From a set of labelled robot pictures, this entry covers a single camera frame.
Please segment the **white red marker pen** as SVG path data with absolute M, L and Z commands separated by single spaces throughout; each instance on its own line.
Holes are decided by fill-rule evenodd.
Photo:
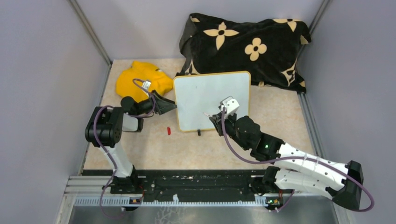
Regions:
M 211 117 L 212 115 L 210 115 L 210 114 L 208 114 L 208 113 L 206 113 L 206 112 L 203 112 L 203 114 L 205 115 L 205 116 L 207 116 L 207 117 Z

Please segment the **yellow-framed whiteboard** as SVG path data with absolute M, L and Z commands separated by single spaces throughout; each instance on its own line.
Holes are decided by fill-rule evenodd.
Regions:
M 220 112 L 220 102 L 233 96 L 240 104 L 237 117 L 249 115 L 251 75 L 248 71 L 177 76 L 173 80 L 177 119 L 182 132 L 211 130 L 203 114 Z

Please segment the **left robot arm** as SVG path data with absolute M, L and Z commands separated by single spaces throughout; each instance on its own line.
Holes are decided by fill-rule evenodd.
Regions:
M 138 193 L 142 183 L 135 166 L 127 158 L 121 144 L 123 132 L 142 131 L 144 118 L 152 113 L 162 115 L 177 108 L 174 101 L 160 96 L 156 91 L 149 98 L 137 102 L 130 96 L 123 97 L 120 106 L 97 106 L 85 129 L 85 139 L 101 150 L 112 166 L 112 176 L 104 189 L 112 194 Z

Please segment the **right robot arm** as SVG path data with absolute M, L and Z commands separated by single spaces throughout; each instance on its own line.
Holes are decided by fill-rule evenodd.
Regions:
M 261 131 L 249 116 L 222 118 L 218 113 L 209 117 L 219 136 L 226 143 L 233 140 L 243 150 L 250 151 L 250 164 L 269 163 L 262 179 L 264 192 L 298 190 L 318 194 L 337 205 L 359 211 L 363 185 L 362 166 L 357 161 L 340 163 L 314 156 L 293 147 L 275 136 Z

